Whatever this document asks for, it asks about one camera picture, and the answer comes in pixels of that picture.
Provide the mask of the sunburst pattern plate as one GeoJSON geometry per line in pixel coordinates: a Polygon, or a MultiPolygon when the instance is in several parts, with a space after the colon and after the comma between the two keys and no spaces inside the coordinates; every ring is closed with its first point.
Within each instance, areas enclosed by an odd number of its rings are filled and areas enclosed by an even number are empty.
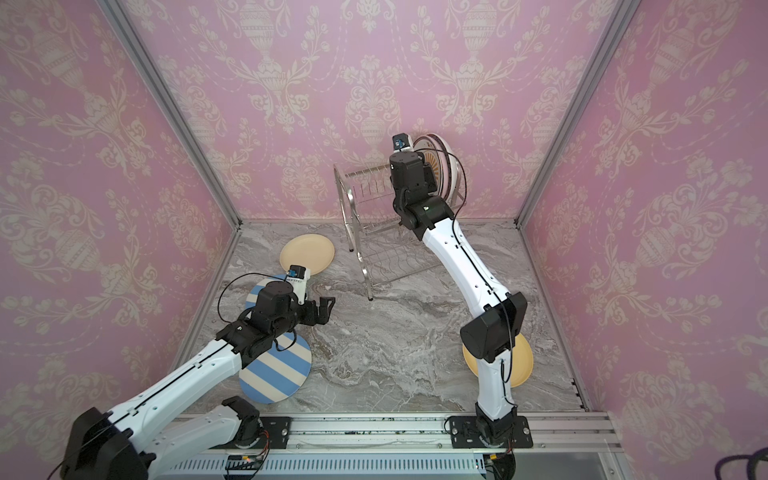
{"type": "Polygon", "coordinates": [[[440,196],[448,202],[452,191],[452,167],[448,145],[440,135],[436,136],[435,145],[440,165],[440,196]]]}
{"type": "Polygon", "coordinates": [[[437,190],[436,195],[442,194],[443,185],[443,168],[442,160],[438,153],[438,145],[434,139],[429,135],[419,136],[414,143],[414,148],[420,150],[424,155],[425,162],[430,166],[437,190]]]}

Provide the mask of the petal pattern plate orange rim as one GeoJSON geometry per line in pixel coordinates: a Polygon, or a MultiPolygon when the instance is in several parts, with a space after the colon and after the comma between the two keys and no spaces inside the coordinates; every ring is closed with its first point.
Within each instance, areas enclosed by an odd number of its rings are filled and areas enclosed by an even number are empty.
{"type": "Polygon", "coordinates": [[[446,144],[446,149],[450,153],[450,162],[453,173],[453,193],[451,195],[451,206],[456,211],[462,204],[466,197],[465,194],[465,179],[463,165],[461,163],[460,155],[452,148],[450,143],[446,144]]]}

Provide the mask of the blue striped plate front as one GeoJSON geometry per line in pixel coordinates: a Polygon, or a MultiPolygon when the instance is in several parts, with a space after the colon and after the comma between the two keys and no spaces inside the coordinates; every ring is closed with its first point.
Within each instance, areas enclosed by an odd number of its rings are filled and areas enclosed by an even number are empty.
{"type": "Polygon", "coordinates": [[[308,342],[285,333],[266,353],[239,372],[245,396],[260,404],[274,404],[293,396],[307,380],[312,366],[308,342]]]}

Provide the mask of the chrome wire dish rack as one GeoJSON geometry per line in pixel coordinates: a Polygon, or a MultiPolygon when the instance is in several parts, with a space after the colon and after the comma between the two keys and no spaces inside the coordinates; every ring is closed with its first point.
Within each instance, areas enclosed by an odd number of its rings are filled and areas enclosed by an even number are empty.
{"type": "Polygon", "coordinates": [[[400,225],[392,207],[389,165],[333,168],[349,251],[354,253],[368,299],[396,280],[440,265],[414,234],[400,225]]]}

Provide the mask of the yellow plate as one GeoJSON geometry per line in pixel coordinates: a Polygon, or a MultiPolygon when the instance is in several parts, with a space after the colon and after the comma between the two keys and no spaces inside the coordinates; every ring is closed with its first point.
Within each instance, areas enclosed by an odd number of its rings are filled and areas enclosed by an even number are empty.
{"type": "MultiPolygon", "coordinates": [[[[462,355],[470,371],[477,377],[477,359],[470,354],[465,345],[462,346],[462,355]]],[[[512,363],[509,385],[515,388],[524,384],[529,379],[534,368],[532,348],[522,333],[515,337],[515,347],[512,349],[512,363]]]]}

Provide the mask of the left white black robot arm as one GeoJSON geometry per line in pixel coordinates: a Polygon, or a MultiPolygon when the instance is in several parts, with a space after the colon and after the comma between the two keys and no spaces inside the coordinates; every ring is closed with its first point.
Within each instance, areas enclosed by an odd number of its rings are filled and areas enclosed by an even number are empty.
{"type": "Polygon", "coordinates": [[[73,422],[63,479],[155,479],[212,447],[271,447],[259,410],[232,396],[180,425],[177,416],[223,380],[238,374],[298,325],[326,324],[335,298],[302,300],[286,279],[264,286],[254,306],[221,329],[197,355],[157,383],[106,412],[92,407],[73,422]]]}

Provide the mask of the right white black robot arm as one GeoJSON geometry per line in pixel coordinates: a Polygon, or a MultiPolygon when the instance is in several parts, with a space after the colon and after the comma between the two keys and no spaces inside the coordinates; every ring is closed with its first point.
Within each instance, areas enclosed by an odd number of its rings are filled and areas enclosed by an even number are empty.
{"type": "Polygon", "coordinates": [[[389,165],[393,209],[400,224],[441,261],[472,315],[460,337],[477,362],[475,410],[480,436],[493,446],[505,443],[518,422],[510,378],[515,337],[528,301],[503,286],[471,247],[457,214],[436,194],[434,174],[422,152],[396,150],[389,165]]]}

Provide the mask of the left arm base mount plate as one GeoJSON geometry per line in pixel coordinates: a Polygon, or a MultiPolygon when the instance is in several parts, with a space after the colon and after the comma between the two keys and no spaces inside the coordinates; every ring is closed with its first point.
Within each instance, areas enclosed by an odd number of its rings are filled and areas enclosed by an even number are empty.
{"type": "Polygon", "coordinates": [[[234,449],[261,451],[266,445],[269,445],[270,450],[287,449],[293,418],[290,416],[268,415],[262,417],[260,421],[262,423],[263,433],[260,433],[248,446],[245,446],[244,444],[238,445],[235,441],[230,441],[226,444],[214,446],[212,447],[212,450],[234,449]]]}

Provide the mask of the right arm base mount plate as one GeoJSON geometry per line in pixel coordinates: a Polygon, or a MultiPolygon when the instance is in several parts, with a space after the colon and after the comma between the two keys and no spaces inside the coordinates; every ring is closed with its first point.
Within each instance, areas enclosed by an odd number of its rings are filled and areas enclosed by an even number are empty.
{"type": "Polygon", "coordinates": [[[476,418],[469,415],[449,416],[444,422],[444,428],[451,437],[454,449],[530,449],[534,446],[531,429],[525,417],[518,416],[510,433],[498,442],[483,439],[476,424],[476,418]]]}

